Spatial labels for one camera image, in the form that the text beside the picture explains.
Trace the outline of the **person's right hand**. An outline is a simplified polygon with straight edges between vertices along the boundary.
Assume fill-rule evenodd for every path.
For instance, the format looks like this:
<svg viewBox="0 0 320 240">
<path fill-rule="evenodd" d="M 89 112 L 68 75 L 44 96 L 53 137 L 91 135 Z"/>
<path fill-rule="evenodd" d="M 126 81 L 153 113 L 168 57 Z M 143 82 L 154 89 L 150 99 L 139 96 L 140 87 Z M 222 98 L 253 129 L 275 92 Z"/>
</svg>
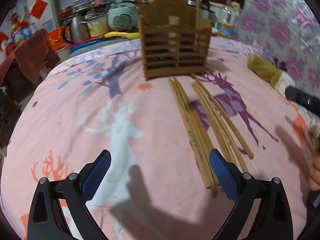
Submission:
<svg viewBox="0 0 320 240">
<path fill-rule="evenodd" d="M 312 139 L 312 165 L 310 167 L 309 186 L 312 191 L 320 189 L 320 155 L 319 155 L 319 122 L 314 122 L 310 126 Z"/>
</svg>

